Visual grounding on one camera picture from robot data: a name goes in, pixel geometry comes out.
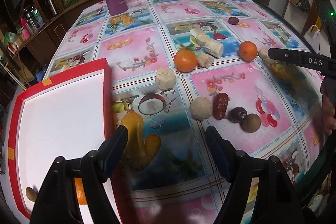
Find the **person right hand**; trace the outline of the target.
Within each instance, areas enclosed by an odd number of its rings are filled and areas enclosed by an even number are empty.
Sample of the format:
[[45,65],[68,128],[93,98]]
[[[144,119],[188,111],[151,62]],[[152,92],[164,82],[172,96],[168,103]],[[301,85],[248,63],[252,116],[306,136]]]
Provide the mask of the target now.
[[325,77],[321,84],[322,124],[327,135],[331,135],[336,127],[335,120],[335,80]]

